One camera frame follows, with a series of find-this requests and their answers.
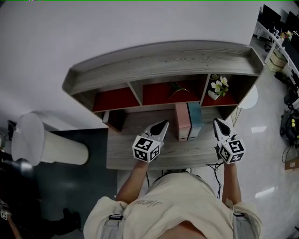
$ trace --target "white stool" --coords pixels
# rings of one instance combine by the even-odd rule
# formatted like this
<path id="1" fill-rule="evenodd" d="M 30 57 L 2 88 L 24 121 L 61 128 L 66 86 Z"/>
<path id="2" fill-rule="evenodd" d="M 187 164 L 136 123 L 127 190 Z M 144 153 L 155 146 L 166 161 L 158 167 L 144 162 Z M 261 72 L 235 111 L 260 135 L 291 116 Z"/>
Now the white stool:
<path id="1" fill-rule="evenodd" d="M 16 125 L 12 158 L 14 161 L 26 159 L 33 166 L 40 161 L 81 165 L 88 159 L 88 149 L 84 144 L 46 131 L 41 119 L 34 113 L 28 113 Z"/>
<path id="2" fill-rule="evenodd" d="M 237 122 L 237 119 L 239 118 L 241 110 L 242 109 L 250 109 L 253 106 L 255 106 L 257 103 L 257 99 L 258 99 L 258 92 L 257 92 L 256 85 L 254 85 L 252 87 L 252 89 L 249 91 L 249 93 L 247 94 L 247 96 L 239 104 L 239 106 L 236 110 L 236 113 L 235 113 L 235 121 L 233 121 L 233 117 L 232 117 L 233 126 L 235 126 L 235 123 Z"/>

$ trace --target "wooden desk surface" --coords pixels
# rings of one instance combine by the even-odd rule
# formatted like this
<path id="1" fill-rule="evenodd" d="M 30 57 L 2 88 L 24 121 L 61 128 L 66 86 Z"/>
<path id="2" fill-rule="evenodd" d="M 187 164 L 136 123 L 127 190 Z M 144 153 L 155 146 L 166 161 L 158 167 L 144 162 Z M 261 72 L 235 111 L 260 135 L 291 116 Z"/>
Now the wooden desk surface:
<path id="1" fill-rule="evenodd" d="M 109 129 L 107 168 L 132 169 L 137 160 L 132 154 L 136 136 L 142 133 L 146 126 L 164 119 L 168 120 L 170 125 L 161 154 L 149 165 L 151 170 L 196 168 L 218 162 L 214 149 L 217 139 L 214 135 L 213 119 L 221 116 L 215 107 L 202 108 L 202 114 L 205 125 L 200 130 L 198 138 L 194 141 L 179 142 L 173 109 L 129 113 L 120 134 Z"/>

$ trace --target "tiled floor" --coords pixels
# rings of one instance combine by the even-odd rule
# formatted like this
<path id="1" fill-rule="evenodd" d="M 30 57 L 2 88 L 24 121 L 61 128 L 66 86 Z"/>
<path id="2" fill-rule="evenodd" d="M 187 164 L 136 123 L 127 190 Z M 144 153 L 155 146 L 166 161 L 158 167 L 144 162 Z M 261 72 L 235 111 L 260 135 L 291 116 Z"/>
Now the tiled floor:
<path id="1" fill-rule="evenodd" d="M 251 46 L 264 60 L 267 53 L 264 42 L 253 38 Z M 299 225 L 299 171 L 285 171 L 281 161 L 286 143 L 279 135 L 280 120 L 285 104 L 283 97 L 286 87 L 274 78 L 274 73 L 265 66 L 265 71 L 256 84 L 257 104 L 248 110 L 242 110 L 235 130 L 243 138 L 246 146 L 245 158 L 237 164 L 238 178 L 245 202 L 255 203 L 264 225 L 265 239 L 285 239 Z M 294 157 L 290 151 L 288 158 Z M 209 167 L 192 169 L 218 191 L 214 172 Z M 129 172 L 119 171 L 118 189 L 127 179 Z M 152 183 L 161 171 L 151 171 Z M 217 171 L 223 182 L 223 166 Z M 144 182 L 142 194 L 146 192 Z"/>

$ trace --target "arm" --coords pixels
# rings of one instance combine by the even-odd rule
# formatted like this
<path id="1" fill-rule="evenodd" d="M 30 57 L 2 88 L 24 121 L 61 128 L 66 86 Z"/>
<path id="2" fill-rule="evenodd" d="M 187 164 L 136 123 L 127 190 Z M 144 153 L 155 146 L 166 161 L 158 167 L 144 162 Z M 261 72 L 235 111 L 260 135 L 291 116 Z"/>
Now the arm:
<path id="1" fill-rule="evenodd" d="M 12 219 L 11 219 L 11 214 L 8 214 L 7 216 L 7 221 L 10 225 L 11 230 L 13 231 L 15 239 L 22 239 L 22 236 L 18 230 L 18 228 L 14 225 Z"/>
<path id="2" fill-rule="evenodd" d="M 117 201 L 130 204 L 138 198 L 148 167 L 148 163 L 137 161 L 130 177 L 118 192 L 116 196 Z"/>
<path id="3" fill-rule="evenodd" d="M 224 186 L 222 193 L 222 202 L 224 204 L 226 199 L 231 200 L 234 205 L 242 200 L 235 163 L 224 163 Z"/>

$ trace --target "white flower pot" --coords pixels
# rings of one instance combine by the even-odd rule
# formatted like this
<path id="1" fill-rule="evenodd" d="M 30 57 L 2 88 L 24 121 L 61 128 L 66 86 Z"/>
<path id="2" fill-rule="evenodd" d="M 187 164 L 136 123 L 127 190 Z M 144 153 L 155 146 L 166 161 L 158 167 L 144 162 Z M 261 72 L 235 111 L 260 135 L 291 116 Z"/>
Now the white flower pot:
<path id="1" fill-rule="evenodd" d="M 220 95 L 216 95 L 213 91 L 208 90 L 207 94 L 209 95 L 209 97 L 211 97 L 213 100 L 216 100 L 219 98 Z"/>

